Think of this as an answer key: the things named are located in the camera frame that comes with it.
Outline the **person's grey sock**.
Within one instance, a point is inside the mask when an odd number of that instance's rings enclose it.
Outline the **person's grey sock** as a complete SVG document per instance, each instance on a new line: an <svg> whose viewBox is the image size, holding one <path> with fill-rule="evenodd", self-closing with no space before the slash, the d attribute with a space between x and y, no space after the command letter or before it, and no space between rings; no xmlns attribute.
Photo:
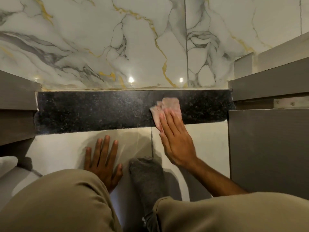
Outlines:
<svg viewBox="0 0 309 232"><path fill-rule="evenodd" d="M129 173L142 203L147 230L161 232L153 207L159 199L169 196L162 166L149 156L132 158Z"/></svg>

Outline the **white rounded object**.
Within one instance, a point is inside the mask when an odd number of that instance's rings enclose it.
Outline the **white rounded object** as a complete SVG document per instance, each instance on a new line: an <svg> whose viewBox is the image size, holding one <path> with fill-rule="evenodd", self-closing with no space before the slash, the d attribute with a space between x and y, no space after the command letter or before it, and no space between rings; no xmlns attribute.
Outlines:
<svg viewBox="0 0 309 232"><path fill-rule="evenodd" d="M18 164L18 159L15 156L0 157L0 178L11 171Z"/></svg>

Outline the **person's left beige trouser leg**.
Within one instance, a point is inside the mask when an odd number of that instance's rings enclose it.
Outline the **person's left beige trouser leg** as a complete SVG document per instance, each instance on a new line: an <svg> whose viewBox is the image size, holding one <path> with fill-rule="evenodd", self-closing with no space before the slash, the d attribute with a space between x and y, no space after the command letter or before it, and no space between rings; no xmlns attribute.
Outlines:
<svg viewBox="0 0 309 232"><path fill-rule="evenodd" d="M42 176L0 211L0 232L122 231L106 186L81 169Z"/></svg>

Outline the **person's right hand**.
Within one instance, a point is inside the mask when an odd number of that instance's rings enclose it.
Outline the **person's right hand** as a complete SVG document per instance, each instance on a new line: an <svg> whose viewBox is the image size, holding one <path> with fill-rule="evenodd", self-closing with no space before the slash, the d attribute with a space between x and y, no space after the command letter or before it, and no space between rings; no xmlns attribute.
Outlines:
<svg viewBox="0 0 309 232"><path fill-rule="evenodd" d="M172 154L170 161L180 167L187 169L191 164L192 161L197 157L195 146L193 144L193 140L188 133L188 140L182 140L178 135L178 116L172 112L174 124L176 126L176 133L172 133L168 124L167 120L165 120L164 116L160 114L160 122L163 127L164 133L169 141Z"/></svg>

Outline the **pink cleaning cloth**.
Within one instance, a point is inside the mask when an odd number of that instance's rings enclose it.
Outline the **pink cleaning cloth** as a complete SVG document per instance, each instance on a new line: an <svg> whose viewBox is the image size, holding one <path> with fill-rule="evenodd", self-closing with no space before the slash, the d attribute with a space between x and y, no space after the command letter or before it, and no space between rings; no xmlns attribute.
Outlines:
<svg viewBox="0 0 309 232"><path fill-rule="evenodd" d="M150 107L150 112L152 114L152 118L154 120L156 128L160 132L164 132L163 127L160 122L160 114L162 114L166 120L166 116L164 113L165 109L169 109L174 112L181 120L182 120L182 113L180 109L180 102L178 98L163 98L161 101L157 101L156 105Z"/></svg>

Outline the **grey wooden door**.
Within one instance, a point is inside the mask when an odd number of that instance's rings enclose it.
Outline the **grey wooden door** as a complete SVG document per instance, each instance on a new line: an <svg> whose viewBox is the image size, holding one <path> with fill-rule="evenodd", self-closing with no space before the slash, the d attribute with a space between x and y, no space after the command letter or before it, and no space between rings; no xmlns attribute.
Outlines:
<svg viewBox="0 0 309 232"><path fill-rule="evenodd" d="M309 200L309 109L230 110L228 118L231 179Z"/></svg>

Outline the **person's right forearm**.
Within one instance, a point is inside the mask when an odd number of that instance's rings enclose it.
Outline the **person's right forearm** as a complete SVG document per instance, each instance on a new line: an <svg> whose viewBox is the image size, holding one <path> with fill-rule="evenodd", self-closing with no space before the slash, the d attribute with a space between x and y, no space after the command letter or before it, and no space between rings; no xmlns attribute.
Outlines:
<svg viewBox="0 0 309 232"><path fill-rule="evenodd" d="M187 169L213 197L248 194L231 179L197 157Z"/></svg>

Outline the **black granite threshold slab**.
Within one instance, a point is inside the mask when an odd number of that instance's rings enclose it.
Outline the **black granite threshold slab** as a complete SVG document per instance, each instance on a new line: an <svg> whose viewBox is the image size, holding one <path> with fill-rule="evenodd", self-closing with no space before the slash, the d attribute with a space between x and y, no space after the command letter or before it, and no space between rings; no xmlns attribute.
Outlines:
<svg viewBox="0 0 309 232"><path fill-rule="evenodd" d="M231 90L38 92L37 135L154 127L150 107L179 99L185 124L225 121L235 109Z"/></svg>

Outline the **person's right beige trouser leg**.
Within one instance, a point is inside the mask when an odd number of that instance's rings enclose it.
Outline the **person's right beige trouser leg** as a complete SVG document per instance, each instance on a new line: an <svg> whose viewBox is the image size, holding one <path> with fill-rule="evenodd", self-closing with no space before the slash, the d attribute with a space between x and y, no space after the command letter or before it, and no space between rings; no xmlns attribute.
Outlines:
<svg viewBox="0 0 309 232"><path fill-rule="evenodd" d="M158 199L159 232L309 232L309 200L274 192L196 202Z"/></svg>

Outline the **person's beige trouser leg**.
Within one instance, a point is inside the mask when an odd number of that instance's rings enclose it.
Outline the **person's beige trouser leg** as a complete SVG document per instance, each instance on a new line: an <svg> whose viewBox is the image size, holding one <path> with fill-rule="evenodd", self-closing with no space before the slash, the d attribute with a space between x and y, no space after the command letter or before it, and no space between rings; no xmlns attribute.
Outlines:
<svg viewBox="0 0 309 232"><path fill-rule="evenodd" d="M309 232L309 200L274 192L196 202L158 199L159 232Z"/></svg>
<svg viewBox="0 0 309 232"><path fill-rule="evenodd" d="M0 232L122 231L106 186L81 169L42 176L0 211Z"/></svg>

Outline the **person's left hand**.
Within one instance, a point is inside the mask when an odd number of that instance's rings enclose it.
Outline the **person's left hand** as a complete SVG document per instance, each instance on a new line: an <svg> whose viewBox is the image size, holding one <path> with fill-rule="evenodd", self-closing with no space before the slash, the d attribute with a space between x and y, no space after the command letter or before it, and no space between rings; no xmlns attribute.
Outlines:
<svg viewBox="0 0 309 232"><path fill-rule="evenodd" d="M112 176L115 173L116 169L114 169L115 160L118 152L118 141L114 140L109 150L109 162L106 166L101 166L101 150L102 150L102 142L104 139L97 139L94 151L92 151L92 169L86 170L94 173L106 186L107 191L112 193L114 189L112 189Z"/></svg>

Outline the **white metal door hinge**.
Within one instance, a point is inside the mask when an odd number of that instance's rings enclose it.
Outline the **white metal door hinge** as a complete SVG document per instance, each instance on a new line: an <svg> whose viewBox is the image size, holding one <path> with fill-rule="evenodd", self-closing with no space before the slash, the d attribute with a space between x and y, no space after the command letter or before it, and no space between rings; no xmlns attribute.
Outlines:
<svg viewBox="0 0 309 232"><path fill-rule="evenodd" d="M309 109L309 96L274 99L274 109Z"/></svg>

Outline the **grey wooden door frame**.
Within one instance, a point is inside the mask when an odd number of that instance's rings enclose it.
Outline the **grey wooden door frame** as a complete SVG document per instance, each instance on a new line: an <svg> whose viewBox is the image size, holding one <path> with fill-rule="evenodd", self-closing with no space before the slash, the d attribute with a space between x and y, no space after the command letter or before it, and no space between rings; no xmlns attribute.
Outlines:
<svg viewBox="0 0 309 232"><path fill-rule="evenodd" d="M0 70L0 156L26 155L36 136L41 84Z"/></svg>
<svg viewBox="0 0 309 232"><path fill-rule="evenodd" d="M235 60L228 87L237 110L273 109L274 99L309 96L309 32Z"/></svg>

